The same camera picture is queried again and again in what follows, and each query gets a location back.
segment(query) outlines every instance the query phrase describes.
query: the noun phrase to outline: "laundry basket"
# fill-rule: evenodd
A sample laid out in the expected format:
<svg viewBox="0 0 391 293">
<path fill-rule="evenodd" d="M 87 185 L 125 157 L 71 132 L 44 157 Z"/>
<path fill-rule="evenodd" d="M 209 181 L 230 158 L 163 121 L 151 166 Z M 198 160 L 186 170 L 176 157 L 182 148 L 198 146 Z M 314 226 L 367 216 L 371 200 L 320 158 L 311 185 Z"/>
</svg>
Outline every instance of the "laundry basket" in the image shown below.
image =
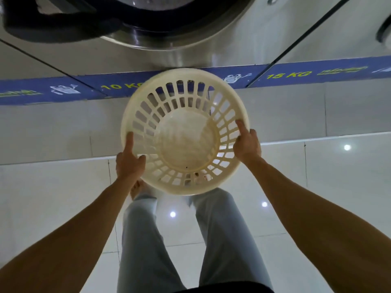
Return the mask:
<svg viewBox="0 0 391 293">
<path fill-rule="evenodd" d="M 249 120 L 243 103 L 221 78 L 198 69 L 174 69 L 145 82 L 130 98 L 121 141 L 134 132 L 135 155 L 146 155 L 142 179 L 176 195 L 218 187 L 239 166 L 235 119 Z"/>
</svg>

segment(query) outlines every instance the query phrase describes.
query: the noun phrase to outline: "hand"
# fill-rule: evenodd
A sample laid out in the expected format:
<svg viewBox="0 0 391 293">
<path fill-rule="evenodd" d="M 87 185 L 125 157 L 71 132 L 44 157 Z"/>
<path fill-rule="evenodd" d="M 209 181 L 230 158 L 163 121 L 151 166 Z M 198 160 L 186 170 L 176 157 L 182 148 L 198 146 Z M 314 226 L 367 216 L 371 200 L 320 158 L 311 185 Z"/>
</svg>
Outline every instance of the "hand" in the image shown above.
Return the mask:
<svg viewBox="0 0 391 293">
<path fill-rule="evenodd" d="M 145 155 L 139 158 L 133 155 L 133 132 L 126 135 L 126 144 L 123 152 L 117 154 L 115 160 L 117 177 L 123 178 L 130 175 L 136 175 L 136 179 L 140 178 L 145 171 Z"/>
<path fill-rule="evenodd" d="M 257 132 L 253 129 L 248 131 L 242 120 L 235 120 L 235 122 L 241 134 L 233 145 L 233 152 L 237 159 L 245 164 L 254 158 L 261 157 L 261 145 Z"/>
</svg>

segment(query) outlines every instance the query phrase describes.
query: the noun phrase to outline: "blue label strip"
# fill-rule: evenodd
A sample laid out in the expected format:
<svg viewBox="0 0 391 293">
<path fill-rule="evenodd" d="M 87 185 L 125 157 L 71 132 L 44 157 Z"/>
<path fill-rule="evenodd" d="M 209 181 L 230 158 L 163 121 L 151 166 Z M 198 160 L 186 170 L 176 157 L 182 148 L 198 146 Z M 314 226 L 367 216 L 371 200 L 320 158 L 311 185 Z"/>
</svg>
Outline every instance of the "blue label strip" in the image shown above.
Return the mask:
<svg viewBox="0 0 391 293">
<path fill-rule="evenodd" d="M 203 68 L 234 89 L 245 86 L 267 65 Z M 160 71 L 70 77 L 0 80 L 0 105 L 71 102 L 130 97 Z M 252 87 L 311 84 L 391 77 L 391 56 L 281 63 L 273 66 Z"/>
</svg>

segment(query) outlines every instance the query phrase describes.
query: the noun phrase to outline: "leg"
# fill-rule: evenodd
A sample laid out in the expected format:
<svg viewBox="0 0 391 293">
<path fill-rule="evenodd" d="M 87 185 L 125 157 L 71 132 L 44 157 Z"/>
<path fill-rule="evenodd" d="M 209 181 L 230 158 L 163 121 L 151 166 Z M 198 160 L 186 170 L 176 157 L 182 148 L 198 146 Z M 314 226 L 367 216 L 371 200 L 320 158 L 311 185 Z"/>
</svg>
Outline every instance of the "leg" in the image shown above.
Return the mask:
<svg viewBox="0 0 391 293">
<path fill-rule="evenodd" d="M 140 193 L 124 214 L 118 293 L 172 293 L 186 288 L 156 227 L 157 199 Z"/>
<path fill-rule="evenodd" d="M 252 281 L 272 288 L 261 254 L 231 194 L 216 188 L 191 199 L 206 243 L 199 285 Z"/>
</svg>

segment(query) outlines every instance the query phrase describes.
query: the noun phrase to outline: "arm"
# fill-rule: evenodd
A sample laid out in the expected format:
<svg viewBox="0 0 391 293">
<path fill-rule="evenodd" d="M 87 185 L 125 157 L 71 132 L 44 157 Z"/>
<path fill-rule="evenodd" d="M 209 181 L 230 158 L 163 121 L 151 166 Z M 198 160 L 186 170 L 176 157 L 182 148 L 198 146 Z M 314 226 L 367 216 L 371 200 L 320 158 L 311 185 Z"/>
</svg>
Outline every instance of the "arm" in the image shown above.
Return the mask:
<svg viewBox="0 0 391 293">
<path fill-rule="evenodd" d="M 335 292 L 389 292 L 391 239 L 289 180 L 261 157 L 255 130 L 237 121 L 237 158 L 255 176 L 298 248 Z"/>
<path fill-rule="evenodd" d="M 0 291 L 79 293 L 113 229 L 145 156 L 132 154 L 133 133 L 117 155 L 117 180 L 83 211 L 16 256 L 0 270 Z"/>
</svg>

